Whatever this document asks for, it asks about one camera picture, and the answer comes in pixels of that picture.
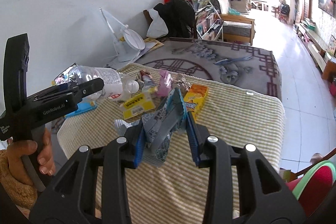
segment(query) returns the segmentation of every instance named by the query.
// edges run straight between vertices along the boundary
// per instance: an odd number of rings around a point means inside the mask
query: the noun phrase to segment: bottle label
[[[95,68],[99,77],[104,80],[104,98],[116,99],[123,93],[123,84],[119,73],[111,68]]]

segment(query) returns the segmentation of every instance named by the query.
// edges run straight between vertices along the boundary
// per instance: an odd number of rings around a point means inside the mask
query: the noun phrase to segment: plastic bottle
[[[136,93],[139,90],[137,81],[111,68],[75,66],[68,73],[68,80],[77,84],[82,84],[95,78],[104,80],[104,88],[102,91],[85,97],[86,100],[95,101],[101,98],[109,98],[113,101],[125,101],[131,98],[132,93]]]

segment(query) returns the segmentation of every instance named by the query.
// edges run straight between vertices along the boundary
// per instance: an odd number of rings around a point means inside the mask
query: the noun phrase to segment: tv stand
[[[306,34],[312,42],[303,44],[307,48],[309,54],[322,71],[322,79],[332,82],[332,76],[336,75],[336,63],[332,60],[334,59],[330,54],[327,53],[328,43],[326,43],[316,32],[308,29],[304,24],[297,24],[299,31],[302,34]]]

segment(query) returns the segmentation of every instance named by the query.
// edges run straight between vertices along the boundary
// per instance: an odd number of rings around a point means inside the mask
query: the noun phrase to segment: pink wrapper
[[[171,91],[173,79],[171,74],[166,70],[160,70],[160,82],[159,82],[159,90],[156,93],[157,97],[166,97],[168,93]]]

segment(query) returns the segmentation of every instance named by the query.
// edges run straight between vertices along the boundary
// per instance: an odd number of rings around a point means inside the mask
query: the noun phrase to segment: bottle cap
[[[137,81],[131,80],[127,83],[127,88],[131,93],[137,93],[139,90],[139,83]]]

